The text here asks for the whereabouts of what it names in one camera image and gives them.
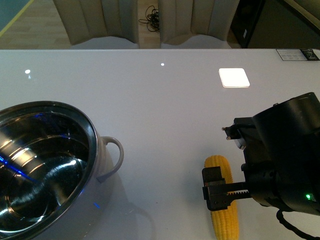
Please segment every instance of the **corn cob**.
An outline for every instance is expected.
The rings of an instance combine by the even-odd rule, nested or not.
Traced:
[[[221,168],[221,174],[225,179],[225,183],[233,183],[230,165],[224,156],[213,155],[205,160],[205,168],[218,166]],[[239,239],[239,222],[236,201],[233,201],[231,206],[226,210],[212,211],[211,220],[217,240]]]

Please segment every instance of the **glossy table surface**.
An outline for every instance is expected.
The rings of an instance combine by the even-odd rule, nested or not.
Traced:
[[[243,68],[250,86],[224,88],[220,68]],[[0,81],[0,109],[67,103],[122,143],[110,201],[83,239],[208,240],[215,234],[202,193],[205,159],[225,156],[233,181],[244,181],[243,151],[221,128],[304,93],[320,98],[320,61],[283,61],[275,49],[2,50]],[[107,148],[116,159],[117,148]],[[299,239],[276,208],[253,199],[237,205],[240,240]],[[319,216],[285,216],[320,235]]]

